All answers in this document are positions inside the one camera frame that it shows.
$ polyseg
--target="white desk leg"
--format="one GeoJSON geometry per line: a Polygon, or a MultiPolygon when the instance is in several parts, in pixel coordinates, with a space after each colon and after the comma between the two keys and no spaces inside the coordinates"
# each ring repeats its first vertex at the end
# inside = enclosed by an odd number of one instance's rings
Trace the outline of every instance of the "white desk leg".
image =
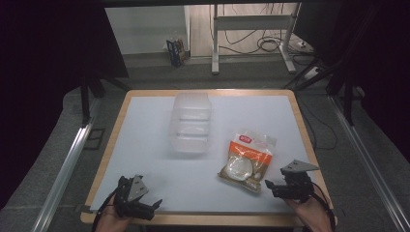
{"type": "Polygon", "coordinates": [[[220,48],[218,46],[218,5],[214,5],[214,47],[212,49],[212,74],[220,73],[220,48]]]}
{"type": "Polygon", "coordinates": [[[280,53],[283,57],[284,63],[289,73],[296,72],[295,66],[293,65],[292,59],[290,58],[289,53],[287,51],[287,47],[289,46],[290,36],[292,35],[293,27],[295,26],[295,21],[296,21],[296,17],[297,17],[300,5],[301,5],[300,3],[296,4],[295,8],[293,9],[292,15],[290,16],[290,19],[289,19],[289,24],[287,26],[285,38],[283,42],[280,43],[280,46],[279,46],[280,53]]]}

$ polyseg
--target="food package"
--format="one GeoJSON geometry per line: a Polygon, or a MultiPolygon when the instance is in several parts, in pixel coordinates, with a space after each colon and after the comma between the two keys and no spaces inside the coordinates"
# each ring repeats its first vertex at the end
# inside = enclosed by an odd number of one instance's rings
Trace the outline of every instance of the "food package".
{"type": "Polygon", "coordinates": [[[271,163],[276,142],[268,135],[240,129],[229,144],[228,161],[218,175],[246,189],[260,192],[260,182],[271,163]]]}

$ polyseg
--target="aluminum rail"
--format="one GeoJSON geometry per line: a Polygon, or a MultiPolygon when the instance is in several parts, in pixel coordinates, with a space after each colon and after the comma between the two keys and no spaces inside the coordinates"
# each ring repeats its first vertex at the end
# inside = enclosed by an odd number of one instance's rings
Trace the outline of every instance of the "aluminum rail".
{"type": "Polygon", "coordinates": [[[32,232],[47,231],[55,211],[57,210],[58,204],[60,203],[61,197],[63,196],[67,184],[73,174],[73,170],[78,161],[78,157],[81,154],[82,148],[84,147],[87,136],[93,127],[101,101],[101,99],[93,100],[90,108],[90,121],[86,127],[79,129],[73,145],[54,181],[51,191],[43,204],[33,228],[31,229],[32,232]]]}
{"type": "Polygon", "coordinates": [[[400,232],[409,232],[410,224],[407,216],[404,214],[403,209],[398,203],[395,195],[390,190],[383,176],[379,172],[376,164],[371,158],[370,153],[368,152],[366,146],[362,142],[362,139],[357,134],[354,127],[350,126],[347,120],[344,118],[342,113],[342,105],[337,97],[329,97],[334,110],[337,114],[338,119],[340,120],[343,128],[345,129],[347,136],[349,137],[350,142],[355,148],[359,158],[364,166],[368,177],[373,182],[376,191],[378,192],[380,198],[382,199],[387,211],[390,214],[390,217],[397,228],[397,231],[400,232]]]}

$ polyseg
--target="black stand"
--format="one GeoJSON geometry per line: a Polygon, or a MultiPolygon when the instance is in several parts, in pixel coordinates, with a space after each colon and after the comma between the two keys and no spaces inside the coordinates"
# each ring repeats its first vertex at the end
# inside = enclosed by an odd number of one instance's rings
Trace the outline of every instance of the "black stand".
{"type": "Polygon", "coordinates": [[[88,100],[88,89],[90,89],[95,98],[102,98],[105,94],[105,90],[101,83],[101,78],[119,87],[120,89],[123,89],[126,92],[132,90],[130,86],[113,77],[109,77],[98,70],[85,72],[81,77],[82,128],[85,128],[88,125],[91,117],[89,108],[90,103],[88,100]]]}
{"type": "Polygon", "coordinates": [[[353,57],[359,42],[362,40],[366,29],[368,28],[369,24],[373,21],[375,15],[380,9],[381,3],[382,0],[369,2],[368,10],[366,11],[363,20],[361,21],[358,29],[356,30],[356,33],[354,34],[355,36],[352,38],[351,43],[347,46],[341,58],[335,64],[331,65],[324,71],[318,73],[316,76],[312,77],[306,82],[298,85],[300,79],[303,76],[305,76],[313,67],[315,67],[316,64],[320,62],[320,58],[315,57],[313,61],[303,71],[301,71],[292,81],[286,84],[283,88],[287,88],[291,83],[295,82],[296,86],[293,90],[304,90],[311,84],[316,83],[317,81],[329,76],[330,74],[333,74],[333,77],[330,79],[328,86],[326,87],[326,92],[329,95],[336,95],[344,84],[343,113],[344,117],[349,122],[349,124],[353,126],[351,111],[354,83],[352,75],[350,74],[350,71],[348,71],[349,62],[353,57]]]}

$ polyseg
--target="red logo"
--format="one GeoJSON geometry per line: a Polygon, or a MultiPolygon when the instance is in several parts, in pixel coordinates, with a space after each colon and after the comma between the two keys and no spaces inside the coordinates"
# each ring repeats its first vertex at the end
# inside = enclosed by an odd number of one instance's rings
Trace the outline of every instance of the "red logo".
{"type": "Polygon", "coordinates": [[[244,136],[244,135],[239,136],[239,140],[241,140],[243,142],[246,142],[246,143],[251,143],[251,141],[252,141],[251,138],[249,138],[247,136],[244,136]]]}

